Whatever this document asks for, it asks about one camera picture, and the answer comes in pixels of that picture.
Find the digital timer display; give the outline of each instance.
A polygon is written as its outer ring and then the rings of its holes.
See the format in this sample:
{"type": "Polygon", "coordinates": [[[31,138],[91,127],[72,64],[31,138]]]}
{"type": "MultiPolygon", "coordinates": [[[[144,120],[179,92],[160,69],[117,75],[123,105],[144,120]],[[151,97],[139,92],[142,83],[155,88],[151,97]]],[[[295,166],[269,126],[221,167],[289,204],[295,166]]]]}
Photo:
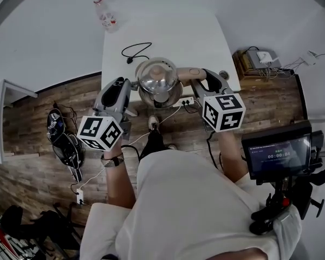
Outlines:
{"type": "Polygon", "coordinates": [[[293,169],[306,164],[310,142],[303,137],[266,146],[249,147],[253,171],[293,169]]]}

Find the black bag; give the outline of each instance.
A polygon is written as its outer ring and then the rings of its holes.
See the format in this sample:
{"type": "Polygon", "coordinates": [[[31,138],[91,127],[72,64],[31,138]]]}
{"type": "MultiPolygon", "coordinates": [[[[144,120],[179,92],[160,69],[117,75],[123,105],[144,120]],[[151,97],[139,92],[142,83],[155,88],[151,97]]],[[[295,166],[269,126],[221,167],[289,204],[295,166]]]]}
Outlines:
{"type": "MultiPolygon", "coordinates": [[[[82,143],[75,134],[67,131],[64,117],[56,103],[53,104],[53,108],[47,116],[47,138],[52,143],[54,153],[69,168],[74,180],[80,182],[82,180],[80,167],[84,161],[82,143]]],[[[72,108],[70,109],[73,114],[70,119],[77,129],[76,114],[72,108]]]]}

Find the white t-shirt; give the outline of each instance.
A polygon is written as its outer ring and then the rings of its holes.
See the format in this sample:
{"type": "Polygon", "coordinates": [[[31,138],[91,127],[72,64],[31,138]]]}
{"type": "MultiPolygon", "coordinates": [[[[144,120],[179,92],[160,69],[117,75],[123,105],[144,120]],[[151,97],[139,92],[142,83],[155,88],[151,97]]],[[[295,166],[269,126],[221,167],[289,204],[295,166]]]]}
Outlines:
{"type": "Polygon", "coordinates": [[[138,168],[138,197],[132,210],[94,204],[81,244],[80,260],[207,259],[228,251],[259,248],[269,259],[291,256],[301,234],[301,220],[292,206],[296,236],[278,226],[256,236],[249,231],[253,212],[264,206],[270,184],[257,186],[247,174],[236,184],[206,159],[189,152],[167,150],[143,158],[138,168]]]}

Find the plastic bottle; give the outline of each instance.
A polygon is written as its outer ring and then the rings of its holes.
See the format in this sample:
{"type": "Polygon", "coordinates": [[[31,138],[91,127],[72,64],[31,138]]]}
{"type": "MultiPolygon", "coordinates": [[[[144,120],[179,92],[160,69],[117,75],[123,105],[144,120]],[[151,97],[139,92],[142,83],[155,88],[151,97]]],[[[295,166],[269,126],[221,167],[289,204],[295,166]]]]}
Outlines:
{"type": "Polygon", "coordinates": [[[118,25],[117,22],[109,12],[107,5],[105,4],[105,0],[94,0],[96,14],[101,20],[102,25],[105,27],[106,31],[112,33],[117,30],[118,25]]]}

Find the shoe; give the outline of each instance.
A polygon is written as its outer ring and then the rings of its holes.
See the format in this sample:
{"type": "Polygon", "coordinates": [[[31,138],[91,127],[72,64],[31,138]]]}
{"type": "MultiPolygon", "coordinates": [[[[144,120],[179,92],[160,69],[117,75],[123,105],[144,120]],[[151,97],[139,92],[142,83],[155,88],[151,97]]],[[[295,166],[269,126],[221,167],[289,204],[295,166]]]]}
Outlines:
{"type": "Polygon", "coordinates": [[[175,146],[175,145],[169,145],[168,148],[171,150],[178,150],[177,146],[175,146]]]}
{"type": "Polygon", "coordinates": [[[159,119],[155,115],[151,115],[148,119],[149,131],[159,131],[159,119]]]}

